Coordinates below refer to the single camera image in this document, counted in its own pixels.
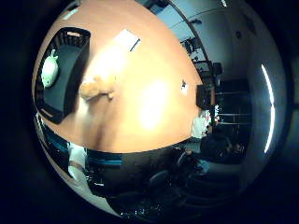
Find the wooden table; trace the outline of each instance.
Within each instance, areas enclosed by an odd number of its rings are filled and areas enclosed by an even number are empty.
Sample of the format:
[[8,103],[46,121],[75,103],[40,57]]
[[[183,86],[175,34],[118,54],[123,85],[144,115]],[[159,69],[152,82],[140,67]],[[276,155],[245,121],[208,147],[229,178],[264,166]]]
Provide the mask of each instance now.
[[[116,76],[115,97],[79,96],[74,111],[60,124],[45,123],[67,141],[105,152],[137,152],[173,145],[191,136],[196,85],[202,81],[176,37],[151,12],[134,0],[86,0],[68,20],[65,12],[51,26],[36,59],[54,34],[75,26],[92,33],[90,58],[83,76]],[[116,47],[113,38],[123,29],[139,36],[133,51]],[[189,88],[181,91],[182,80]]]

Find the small white object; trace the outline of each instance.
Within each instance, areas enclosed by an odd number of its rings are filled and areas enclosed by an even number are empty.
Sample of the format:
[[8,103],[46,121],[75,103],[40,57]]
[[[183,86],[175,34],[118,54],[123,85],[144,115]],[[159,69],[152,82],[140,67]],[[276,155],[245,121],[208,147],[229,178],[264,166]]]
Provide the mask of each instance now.
[[188,84],[183,81],[183,84],[181,85],[181,92],[184,94],[184,95],[187,95],[187,92],[188,92]]
[[122,30],[116,37],[115,41],[124,49],[133,51],[139,44],[140,39],[138,36],[132,34],[128,30]]
[[225,0],[221,0],[224,7],[227,7]]
[[45,88],[50,87],[55,81],[58,74],[58,56],[54,57],[55,49],[52,50],[50,56],[48,56],[43,64],[41,72],[41,81]]

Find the fluorescent light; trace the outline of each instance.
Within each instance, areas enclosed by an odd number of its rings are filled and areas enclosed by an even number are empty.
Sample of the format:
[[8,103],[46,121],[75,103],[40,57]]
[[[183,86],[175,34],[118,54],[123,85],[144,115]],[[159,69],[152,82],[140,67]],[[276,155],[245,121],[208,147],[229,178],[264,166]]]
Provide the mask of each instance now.
[[224,7],[227,7],[225,0],[221,0]]
[[268,134],[267,142],[266,142],[265,147],[264,147],[264,153],[266,153],[267,150],[270,147],[272,137],[273,137],[274,124],[275,124],[275,108],[274,108],[274,94],[273,94],[271,82],[270,82],[268,73],[265,70],[265,67],[263,66],[263,64],[262,64],[262,70],[263,70],[263,75],[264,75],[265,81],[267,83],[268,92],[269,92],[269,99],[270,99],[270,104],[271,104],[271,115],[270,115],[271,119],[270,119],[269,134]]

